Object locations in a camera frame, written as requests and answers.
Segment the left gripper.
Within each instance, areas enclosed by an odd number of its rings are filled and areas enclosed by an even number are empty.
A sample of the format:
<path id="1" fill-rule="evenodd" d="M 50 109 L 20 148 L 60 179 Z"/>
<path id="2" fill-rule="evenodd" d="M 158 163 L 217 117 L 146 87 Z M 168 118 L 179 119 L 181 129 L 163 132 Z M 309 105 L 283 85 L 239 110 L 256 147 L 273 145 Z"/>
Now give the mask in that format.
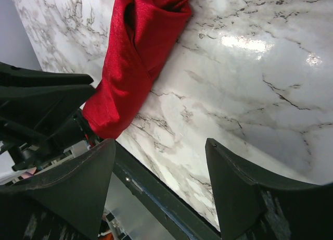
<path id="1" fill-rule="evenodd" d="M 94 147 L 103 141 L 78 109 L 95 93 L 85 85 L 92 82 L 88 74 L 36 71 L 1 62 L 1 153 L 9 153 L 13 171 L 41 170 L 76 143 Z"/>

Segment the red cloth napkin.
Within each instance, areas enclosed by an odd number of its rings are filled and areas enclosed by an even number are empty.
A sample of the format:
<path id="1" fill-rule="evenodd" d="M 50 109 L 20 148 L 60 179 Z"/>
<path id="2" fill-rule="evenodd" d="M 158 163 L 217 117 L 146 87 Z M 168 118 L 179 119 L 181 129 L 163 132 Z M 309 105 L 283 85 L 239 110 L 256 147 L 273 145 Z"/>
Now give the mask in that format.
<path id="1" fill-rule="evenodd" d="M 191 16 L 189 0 L 115 0 L 102 79 L 83 116 L 99 137 L 133 121 Z"/>

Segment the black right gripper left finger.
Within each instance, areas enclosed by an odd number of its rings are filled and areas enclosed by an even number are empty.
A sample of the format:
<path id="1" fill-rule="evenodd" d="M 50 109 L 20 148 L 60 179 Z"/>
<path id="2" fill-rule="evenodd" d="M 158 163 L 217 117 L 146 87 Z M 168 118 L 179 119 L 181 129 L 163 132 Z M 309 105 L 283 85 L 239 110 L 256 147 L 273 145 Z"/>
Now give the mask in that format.
<path id="1" fill-rule="evenodd" d="M 97 239 L 116 146 L 84 154 L 18 183 L 1 186 L 1 239 Z"/>

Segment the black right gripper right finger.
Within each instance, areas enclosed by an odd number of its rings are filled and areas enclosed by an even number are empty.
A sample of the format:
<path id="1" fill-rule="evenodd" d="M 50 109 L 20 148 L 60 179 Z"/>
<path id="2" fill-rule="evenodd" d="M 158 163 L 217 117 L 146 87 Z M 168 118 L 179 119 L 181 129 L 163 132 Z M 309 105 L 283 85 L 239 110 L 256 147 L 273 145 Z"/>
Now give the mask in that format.
<path id="1" fill-rule="evenodd" d="M 212 138 L 205 150 L 222 239 L 332 239 L 332 184 L 276 174 Z"/>

